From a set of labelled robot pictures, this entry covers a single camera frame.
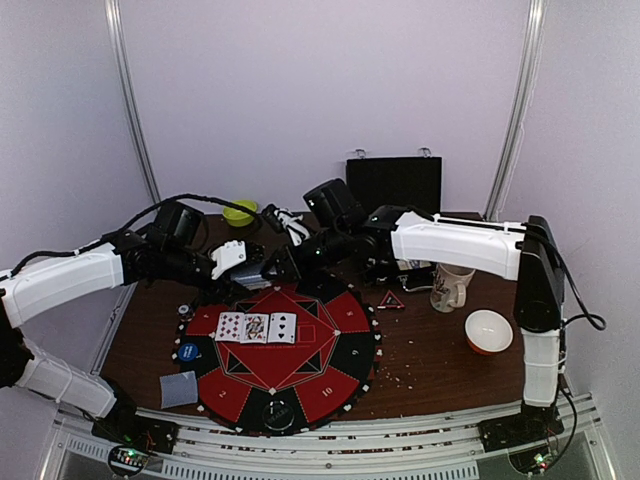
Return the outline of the blue deck of cards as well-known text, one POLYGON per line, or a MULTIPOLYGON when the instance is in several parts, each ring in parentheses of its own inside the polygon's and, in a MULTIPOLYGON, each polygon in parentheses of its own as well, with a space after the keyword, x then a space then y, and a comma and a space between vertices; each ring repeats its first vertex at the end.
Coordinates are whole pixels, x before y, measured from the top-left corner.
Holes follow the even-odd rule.
POLYGON ((262 276, 261 269, 261 264, 239 266, 230 273, 230 279, 248 290, 268 288, 272 282, 262 276))

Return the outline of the three of spades card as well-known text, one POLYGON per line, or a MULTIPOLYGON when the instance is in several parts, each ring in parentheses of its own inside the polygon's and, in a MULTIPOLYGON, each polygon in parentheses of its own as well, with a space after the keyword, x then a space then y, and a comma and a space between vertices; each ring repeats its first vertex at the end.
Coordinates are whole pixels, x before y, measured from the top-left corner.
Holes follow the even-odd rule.
POLYGON ((267 342, 270 344, 294 344, 296 328, 297 315, 295 313, 274 312, 269 318, 267 342))

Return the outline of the poker chip stack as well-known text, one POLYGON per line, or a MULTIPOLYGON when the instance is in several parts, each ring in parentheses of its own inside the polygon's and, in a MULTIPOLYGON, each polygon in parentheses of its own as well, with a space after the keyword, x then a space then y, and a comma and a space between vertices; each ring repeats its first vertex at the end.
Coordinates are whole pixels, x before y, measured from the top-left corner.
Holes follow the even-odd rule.
POLYGON ((192 305, 188 303, 179 305, 177 313, 181 322, 190 322, 195 315, 192 305))

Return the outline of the queen of hearts card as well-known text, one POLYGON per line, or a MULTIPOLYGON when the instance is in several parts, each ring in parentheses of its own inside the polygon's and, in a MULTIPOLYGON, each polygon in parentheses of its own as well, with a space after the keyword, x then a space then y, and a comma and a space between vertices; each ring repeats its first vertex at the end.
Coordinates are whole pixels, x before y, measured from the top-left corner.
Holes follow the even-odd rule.
POLYGON ((241 344, 266 344, 269 331, 268 314, 246 314, 242 323, 241 344))

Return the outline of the ten of diamonds card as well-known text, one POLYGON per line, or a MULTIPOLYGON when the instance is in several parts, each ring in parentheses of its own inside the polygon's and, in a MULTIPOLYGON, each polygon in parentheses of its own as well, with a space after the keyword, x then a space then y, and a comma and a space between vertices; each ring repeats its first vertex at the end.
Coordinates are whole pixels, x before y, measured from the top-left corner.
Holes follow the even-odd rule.
POLYGON ((214 340, 240 343, 246 315, 243 312, 224 311, 218 317, 214 340))

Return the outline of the blue small blind button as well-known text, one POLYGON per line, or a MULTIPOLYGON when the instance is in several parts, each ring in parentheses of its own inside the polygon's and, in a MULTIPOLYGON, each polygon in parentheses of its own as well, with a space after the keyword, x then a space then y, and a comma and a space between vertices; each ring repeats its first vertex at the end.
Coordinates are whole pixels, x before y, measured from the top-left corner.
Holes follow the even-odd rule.
POLYGON ((185 343, 180 346, 177 352, 177 359, 180 362, 192 362, 199 355, 199 348, 194 343, 185 343))

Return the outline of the black red triangular token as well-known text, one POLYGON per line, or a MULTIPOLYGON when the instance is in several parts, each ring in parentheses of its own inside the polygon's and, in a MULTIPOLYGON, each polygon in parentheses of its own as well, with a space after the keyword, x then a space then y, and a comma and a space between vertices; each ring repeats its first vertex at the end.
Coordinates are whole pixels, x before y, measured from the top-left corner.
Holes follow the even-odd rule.
POLYGON ((405 304, 392 290, 388 290, 377 305, 378 310, 404 310, 405 308, 405 304))

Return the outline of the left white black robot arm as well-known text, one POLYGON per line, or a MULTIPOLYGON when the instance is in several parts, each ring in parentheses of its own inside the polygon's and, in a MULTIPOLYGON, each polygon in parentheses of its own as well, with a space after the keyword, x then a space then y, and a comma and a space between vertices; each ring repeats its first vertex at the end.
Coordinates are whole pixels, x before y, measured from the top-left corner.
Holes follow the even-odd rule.
POLYGON ((28 342, 21 328, 55 307, 140 280, 169 280, 228 296, 233 284, 227 273, 245 261, 246 245, 227 241, 209 254, 190 249, 201 217, 183 203, 166 203, 138 230, 124 226, 74 251, 35 252, 3 272, 2 387, 22 387, 71 405, 114 440, 139 445, 145 428, 128 394, 28 342))

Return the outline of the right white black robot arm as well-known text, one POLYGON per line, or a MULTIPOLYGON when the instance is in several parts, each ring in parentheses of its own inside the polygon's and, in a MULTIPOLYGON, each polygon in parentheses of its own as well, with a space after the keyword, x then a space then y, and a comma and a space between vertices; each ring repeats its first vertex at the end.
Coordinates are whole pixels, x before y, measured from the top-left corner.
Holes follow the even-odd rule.
POLYGON ((361 256, 375 262, 427 261, 480 270, 516 283, 513 316, 524 342, 525 381, 521 410, 480 423, 485 450, 524 445, 559 435, 564 426, 556 402, 565 274, 546 220, 490 223, 443 217, 411 207, 381 206, 371 215, 314 202, 320 230, 274 206, 263 215, 290 245, 269 259, 262 273, 300 280, 310 272, 361 256))

